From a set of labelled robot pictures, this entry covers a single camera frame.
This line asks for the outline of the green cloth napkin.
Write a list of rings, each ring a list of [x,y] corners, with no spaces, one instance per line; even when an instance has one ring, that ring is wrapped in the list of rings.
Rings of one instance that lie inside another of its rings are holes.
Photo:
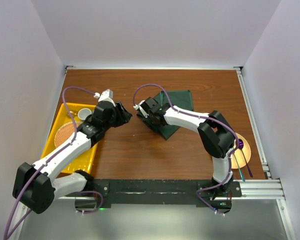
[[[188,111],[194,111],[192,93],[190,90],[168,91],[168,96],[173,105]],[[163,91],[153,97],[161,106],[168,103],[168,99]],[[137,117],[153,132],[168,140],[180,127],[176,125],[156,125],[141,112],[137,112]]]

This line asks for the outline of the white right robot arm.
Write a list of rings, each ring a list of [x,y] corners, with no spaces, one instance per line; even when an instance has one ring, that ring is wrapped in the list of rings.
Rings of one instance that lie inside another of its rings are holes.
[[[198,113],[172,105],[170,102],[161,105],[152,97],[135,104],[134,109],[153,125],[178,126],[199,134],[213,163],[212,186],[204,190],[213,190],[220,197],[231,190],[231,155],[234,153],[234,143],[238,137],[219,111]]]

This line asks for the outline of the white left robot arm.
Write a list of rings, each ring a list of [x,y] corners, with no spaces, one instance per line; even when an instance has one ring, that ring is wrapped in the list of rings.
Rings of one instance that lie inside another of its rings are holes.
[[[33,164],[24,162],[19,166],[12,196],[37,214],[43,213],[55,199],[73,192],[89,196],[94,184],[88,173],[79,170],[62,180],[57,180],[57,176],[102,140],[108,129],[127,124],[131,117],[121,102],[101,101],[62,145]]]

